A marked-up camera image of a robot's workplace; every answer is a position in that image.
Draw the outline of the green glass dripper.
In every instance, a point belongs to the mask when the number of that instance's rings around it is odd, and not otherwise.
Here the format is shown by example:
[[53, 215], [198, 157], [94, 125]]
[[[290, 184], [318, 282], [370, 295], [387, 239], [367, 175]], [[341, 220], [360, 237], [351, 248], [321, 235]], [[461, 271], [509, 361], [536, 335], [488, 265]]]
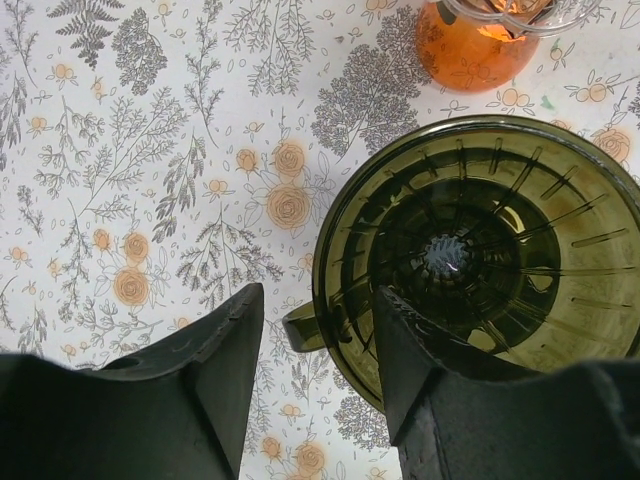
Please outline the green glass dripper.
[[331, 204], [291, 348], [327, 349], [381, 407], [374, 333], [386, 287], [460, 340], [548, 372], [639, 353], [639, 183], [603, 148], [531, 118], [411, 132]]

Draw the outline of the clear glass dripper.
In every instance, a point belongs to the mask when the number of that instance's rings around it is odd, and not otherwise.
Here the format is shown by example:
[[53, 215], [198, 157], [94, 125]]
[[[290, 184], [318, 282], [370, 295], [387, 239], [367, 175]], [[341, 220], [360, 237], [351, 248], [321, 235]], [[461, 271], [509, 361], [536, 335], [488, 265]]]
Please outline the clear glass dripper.
[[578, 25], [600, 6], [598, 0], [438, 1], [445, 23], [461, 18], [474, 25], [503, 27], [511, 38], [549, 37]]

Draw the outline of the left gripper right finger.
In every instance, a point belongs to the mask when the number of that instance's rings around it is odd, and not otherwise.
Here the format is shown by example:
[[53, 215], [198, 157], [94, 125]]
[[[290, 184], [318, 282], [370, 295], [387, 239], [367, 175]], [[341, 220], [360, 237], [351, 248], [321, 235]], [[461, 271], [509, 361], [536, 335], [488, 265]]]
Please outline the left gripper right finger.
[[635, 479], [639, 363], [551, 374], [485, 353], [375, 295], [383, 411], [406, 479]]

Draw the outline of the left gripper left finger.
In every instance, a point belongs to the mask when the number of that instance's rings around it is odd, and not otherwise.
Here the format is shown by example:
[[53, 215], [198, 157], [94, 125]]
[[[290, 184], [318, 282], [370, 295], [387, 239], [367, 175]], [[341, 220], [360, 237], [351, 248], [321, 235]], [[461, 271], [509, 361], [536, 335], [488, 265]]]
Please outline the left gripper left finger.
[[102, 369], [1, 358], [5, 479], [235, 479], [264, 320], [260, 284]]

